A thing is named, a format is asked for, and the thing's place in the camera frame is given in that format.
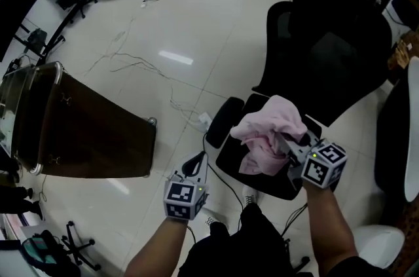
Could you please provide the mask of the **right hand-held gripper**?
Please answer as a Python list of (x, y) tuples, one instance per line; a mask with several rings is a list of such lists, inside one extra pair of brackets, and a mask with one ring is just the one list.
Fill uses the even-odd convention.
[(337, 182), (347, 163), (346, 151), (336, 143), (307, 131), (300, 142), (277, 134), (278, 149), (290, 159), (288, 178), (303, 179), (324, 189)]

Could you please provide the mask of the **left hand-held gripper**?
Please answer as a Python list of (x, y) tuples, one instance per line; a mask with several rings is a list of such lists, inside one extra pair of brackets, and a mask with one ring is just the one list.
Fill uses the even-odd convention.
[(173, 169), (164, 184), (164, 211), (172, 219), (192, 221), (206, 203), (209, 195), (206, 183), (208, 154), (187, 156)]

